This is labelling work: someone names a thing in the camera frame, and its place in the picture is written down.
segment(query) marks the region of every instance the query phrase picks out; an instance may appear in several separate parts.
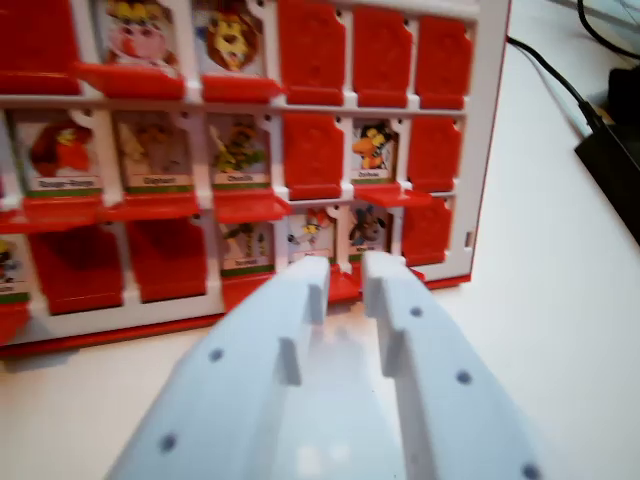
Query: character card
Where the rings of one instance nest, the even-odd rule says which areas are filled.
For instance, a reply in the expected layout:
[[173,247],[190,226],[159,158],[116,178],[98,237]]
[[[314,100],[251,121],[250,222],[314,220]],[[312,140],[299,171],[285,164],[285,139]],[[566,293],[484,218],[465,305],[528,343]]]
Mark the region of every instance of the character card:
[[289,216],[289,262],[308,255],[327,257],[335,262],[335,221],[324,207],[308,208]]
[[251,115],[210,115],[214,188],[268,187],[269,135]]
[[358,262],[368,250],[385,251],[389,214],[382,207],[356,202],[349,211],[349,261]]
[[178,75],[171,10],[155,0],[98,0],[96,8],[104,63]]
[[262,23],[244,0],[194,0],[196,54],[203,73],[264,76]]
[[10,115],[17,167],[31,197],[100,192],[93,131],[64,110],[22,110]]
[[12,235],[0,236],[0,304],[26,302],[29,289],[23,252]]
[[116,112],[118,153],[129,193],[193,189],[187,134],[164,112]]
[[220,229],[221,276],[273,271],[273,227],[269,222],[223,224]]
[[351,142],[353,183],[392,182],[398,148],[398,134],[389,122],[354,119]]

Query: white table surface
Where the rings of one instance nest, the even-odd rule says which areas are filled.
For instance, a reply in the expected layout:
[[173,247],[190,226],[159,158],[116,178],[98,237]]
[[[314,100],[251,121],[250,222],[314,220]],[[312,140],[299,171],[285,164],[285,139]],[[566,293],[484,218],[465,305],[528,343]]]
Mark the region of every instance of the white table surface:
[[[573,12],[542,0],[516,0],[510,32],[584,94],[604,90],[608,69],[626,64]],[[640,249],[573,153],[578,142],[532,63],[509,47],[473,281],[436,296],[527,418],[545,478],[638,479]],[[303,431],[307,443],[280,448],[273,478],[364,478],[360,467],[386,455],[367,480],[402,479],[373,321],[360,305],[332,312],[312,345],[306,397],[292,399],[283,426],[283,445]],[[5,363],[0,477],[103,477],[205,333]]]

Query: black cable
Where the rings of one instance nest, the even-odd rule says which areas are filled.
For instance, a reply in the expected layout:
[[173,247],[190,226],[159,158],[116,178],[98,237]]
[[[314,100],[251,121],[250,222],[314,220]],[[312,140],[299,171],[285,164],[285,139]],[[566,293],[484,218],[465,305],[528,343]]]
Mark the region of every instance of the black cable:
[[600,118],[600,115],[598,115],[591,104],[587,102],[584,97],[580,95],[580,93],[573,87],[573,85],[571,85],[569,81],[560,74],[560,72],[553,68],[551,64],[549,64],[549,62],[547,62],[544,57],[538,53],[537,50],[535,50],[533,47],[530,47],[526,43],[523,43],[520,40],[516,40],[515,38],[508,35],[507,43],[510,43],[511,45],[518,47],[519,49],[524,50],[529,55],[531,55],[542,68],[549,72],[551,76],[553,76],[553,78],[555,78],[564,88],[567,89],[571,96],[578,102],[578,107],[580,107],[580,111],[584,115],[584,118],[587,120],[587,123],[589,124],[589,127],[591,127],[591,130],[595,132],[597,129],[604,125],[602,118]]
[[589,21],[587,20],[587,16],[584,14],[584,0],[578,0],[578,17],[580,17],[580,23],[585,28],[589,35],[591,35],[595,40],[602,46],[607,47],[612,52],[619,53],[620,55],[624,55],[629,58],[635,58],[636,60],[640,60],[640,55],[637,53],[630,52],[629,50],[625,50],[618,45],[611,43],[609,40],[604,38],[598,32],[594,30]]

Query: cartoon animal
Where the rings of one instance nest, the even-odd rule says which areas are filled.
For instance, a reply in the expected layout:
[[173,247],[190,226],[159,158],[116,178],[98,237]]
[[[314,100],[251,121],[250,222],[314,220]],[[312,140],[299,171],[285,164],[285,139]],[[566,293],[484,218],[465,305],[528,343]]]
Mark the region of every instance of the cartoon animal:
[[225,70],[238,72],[250,64],[259,48],[259,35],[248,15],[237,13],[237,4],[213,12],[207,28],[207,55]]
[[160,123],[142,123],[133,130],[120,125],[120,141],[128,161],[144,165],[152,175],[183,173],[184,155],[175,148],[174,132]]
[[72,120],[47,125],[29,150],[33,168],[43,177],[55,177],[64,167],[90,169],[86,144],[93,133]]
[[[244,235],[246,240],[245,246],[245,257],[253,256],[253,235],[255,234],[255,229],[253,224],[251,223],[240,223],[236,228],[232,228],[228,232],[223,235],[225,240],[229,240],[230,238],[235,238],[238,235]],[[264,234],[260,232],[258,234],[258,248],[260,250],[261,256],[266,256],[266,245]]]
[[313,208],[309,208],[305,215],[305,223],[302,226],[302,234],[298,236],[289,234],[287,241],[294,245],[308,243],[309,246],[313,248],[320,230],[328,227],[330,224],[331,220],[329,220],[329,215],[327,215],[324,209],[314,210]]
[[107,63],[174,67],[176,56],[169,51],[159,22],[169,21],[162,6],[140,0],[109,0],[107,15],[113,18],[109,31]]
[[365,242],[375,242],[380,237],[382,229],[387,228],[387,223],[373,213],[373,205],[366,209],[356,209],[356,224],[349,232],[351,245],[362,245]]
[[393,138],[393,132],[384,122],[364,125],[360,140],[351,146],[353,153],[362,157],[362,168],[387,168],[384,163],[384,147]]
[[253,164],[264,162],[264,151],[256,150],[251,143],[256,136],[253,124],[241,121],[234,123],[227,143],[220,140],[214,127],[211,127],[211,130],[213,139],[218,146],[218,154],[215,156],[214,164],[220,172],[239,172]]
[[14,279],[7,274],[20,268],[20,262],[13,259],[15,245],[5,240],[0,240],[0,282],[12,283]]

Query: cartoon lion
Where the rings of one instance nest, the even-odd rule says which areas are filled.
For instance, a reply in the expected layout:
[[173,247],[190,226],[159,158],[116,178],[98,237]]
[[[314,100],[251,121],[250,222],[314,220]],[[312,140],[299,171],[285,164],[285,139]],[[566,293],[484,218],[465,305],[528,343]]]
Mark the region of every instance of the cartoon lion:
[[244,15],[214,12],[206,43],[211,60],[225,70],[238,72],[258,53],[258,31]]

